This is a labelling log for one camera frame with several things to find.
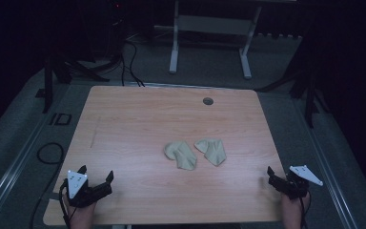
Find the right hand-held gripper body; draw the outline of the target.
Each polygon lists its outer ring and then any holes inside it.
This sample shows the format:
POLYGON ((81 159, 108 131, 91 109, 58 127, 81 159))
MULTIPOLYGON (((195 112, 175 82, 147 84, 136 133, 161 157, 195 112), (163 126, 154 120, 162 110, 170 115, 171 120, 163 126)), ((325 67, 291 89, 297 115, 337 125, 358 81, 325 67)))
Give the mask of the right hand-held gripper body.
POLYGON ((304 198, 309 192, 309 183, 322 186, 323 182, 306 166, 291 166, 289 172, 295 174, 295 182, 289 182, 286 178, 276 176, 269 178, 268 182, 278 192, 285 194, 289 199, 304 198))

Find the black metal stand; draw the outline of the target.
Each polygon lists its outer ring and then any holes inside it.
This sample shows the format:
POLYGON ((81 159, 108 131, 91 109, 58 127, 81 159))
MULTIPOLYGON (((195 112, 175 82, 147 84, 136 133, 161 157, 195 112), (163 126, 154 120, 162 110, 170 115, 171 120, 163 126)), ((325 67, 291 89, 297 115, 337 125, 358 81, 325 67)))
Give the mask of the black metal stand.
POLYGON ((44 114, 50 110, 53 102, 53 76, 56 75, 60 82, 70 83, 71 75, 68 72, 69 67, 74 68, 95 81, 109 82, 109 79, 99 76, 93 70, 66 56, 63 52, 52 53, 44 60, 44 88, 40 89, 36 94, 37 97, 44 99, 44 114))
POLYGON ((289 95, 291 98, 300 98, 306 94, 304 119, 307 125, 313 128, 313 113, 317 112, 315 90, 320 71, 321 68, 318 65, 306 66, 304 69, 298 69, 293 72, 286 71, 280 79, 267 86, 256 88, 255 91, 266 93, 290 81, 294 81, 295 83, 290 89, 289 95))

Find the black floor bracket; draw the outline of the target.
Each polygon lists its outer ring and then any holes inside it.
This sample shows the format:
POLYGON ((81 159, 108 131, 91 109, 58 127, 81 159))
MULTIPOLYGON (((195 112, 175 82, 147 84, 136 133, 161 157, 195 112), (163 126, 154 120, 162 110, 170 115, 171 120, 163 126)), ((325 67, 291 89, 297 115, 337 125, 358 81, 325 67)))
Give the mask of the black floor bracket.
POLYGON ((58 114, 55 113, 49 122, 50 125, 55 126, 66 126, 71 123, 72 115, 71 114, 58 114))

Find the person's left hand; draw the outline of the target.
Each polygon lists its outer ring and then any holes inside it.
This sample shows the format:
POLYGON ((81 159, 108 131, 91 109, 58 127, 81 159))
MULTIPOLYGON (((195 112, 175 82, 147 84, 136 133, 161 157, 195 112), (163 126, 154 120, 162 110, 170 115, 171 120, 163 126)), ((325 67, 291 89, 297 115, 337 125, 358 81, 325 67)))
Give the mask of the person's left hand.
POLYGON ((66 195, 63 196, 71 229, 92 229, 96 203, 84 207, 75 208, 69 205, 66 195))

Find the beige sock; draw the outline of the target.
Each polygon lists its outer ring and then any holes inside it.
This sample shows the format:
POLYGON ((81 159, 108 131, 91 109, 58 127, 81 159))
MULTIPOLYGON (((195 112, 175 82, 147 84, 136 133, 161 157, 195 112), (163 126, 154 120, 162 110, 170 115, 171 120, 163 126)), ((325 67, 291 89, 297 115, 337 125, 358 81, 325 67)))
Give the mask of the beige sock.
POLYGON ((194 147, 214 166, 219 166, 227 158, 222 140, 219 138, 199 139, 194 147))
POLYGON ((192 171, 196 167, 197 157, 186 141, 173 141, 164 147, 164 154, 176 161, 178 169, 192 171))

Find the person's right hand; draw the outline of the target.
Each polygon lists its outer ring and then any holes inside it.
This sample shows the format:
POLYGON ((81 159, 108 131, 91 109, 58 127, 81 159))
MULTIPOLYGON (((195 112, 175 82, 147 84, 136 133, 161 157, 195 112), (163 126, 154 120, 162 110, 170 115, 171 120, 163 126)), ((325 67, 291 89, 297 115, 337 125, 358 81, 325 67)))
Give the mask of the person's right hand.
POLYGON ((281 195, 282 223, 285 229, 301 229, 302 215, 309 208, 310 194, 303 199, 289 199, 281 195))

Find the aluminium floor rail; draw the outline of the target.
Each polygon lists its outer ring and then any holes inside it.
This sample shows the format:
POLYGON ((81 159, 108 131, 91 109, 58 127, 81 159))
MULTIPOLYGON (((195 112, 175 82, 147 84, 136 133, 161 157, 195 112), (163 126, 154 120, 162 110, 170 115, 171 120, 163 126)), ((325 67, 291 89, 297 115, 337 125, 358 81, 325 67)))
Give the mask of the aluminium floor rail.
POLYGON ((57 161, 69 146, 67 129, 49 124, 55 113, 67 114, 71 85, 53 87, 44 114, 37 85, 26 85, 0 118, 0 229, 43 228, 57 161))
POLYGON ((350 211, 349 205, 343 192, 337 182, 335 174, 329 164, 327 157, 324 155, 323 148, 317 138, 315 130, 309 126, 304 118, 304 113, 301 108, 301 103, 297 99, 292 100, 300 123, 307 132, 308 138, 313 145, 312 155, 315 157, 320 173, 323 176, 324 185, 327 187, 331 199, 334 203, 339 219, 344 229, 358 229, 356 220, 350 211))

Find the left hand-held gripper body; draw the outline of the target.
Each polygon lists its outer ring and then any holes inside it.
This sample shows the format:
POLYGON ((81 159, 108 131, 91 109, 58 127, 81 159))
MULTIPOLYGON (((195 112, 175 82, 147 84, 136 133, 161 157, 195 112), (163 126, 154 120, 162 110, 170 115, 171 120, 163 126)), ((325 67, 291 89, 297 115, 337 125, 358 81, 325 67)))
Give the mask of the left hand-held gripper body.
POLYGON ((68 171, 67 180, 68 201, 73 207, 87 207, 112 193, 112 185, 108 186, 106 181, 95 187, 90 187, 87 174, 82 175, 75 171, 68 171))

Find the white metal desk frame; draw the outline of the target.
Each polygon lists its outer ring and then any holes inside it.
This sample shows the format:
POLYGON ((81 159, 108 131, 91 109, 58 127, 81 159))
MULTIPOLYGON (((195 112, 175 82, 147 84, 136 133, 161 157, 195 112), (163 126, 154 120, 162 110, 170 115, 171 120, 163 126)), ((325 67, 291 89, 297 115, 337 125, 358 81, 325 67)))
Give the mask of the white metal desk frame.
POLYGON ((218 18, 207 16, 186 15, 179 12, 179 0, 174 0, 173 13, 173 46, 170 59, 169 73, 177 72, 179 43, 178 36, 181 31, 196 31, 205 33, 220 33, 244 35, 246 43, 238 50, 242 72, 245 79, 252 78, 248 52, 254 37, 256 24, 262 11, 256 7, 250 19, 218 18))

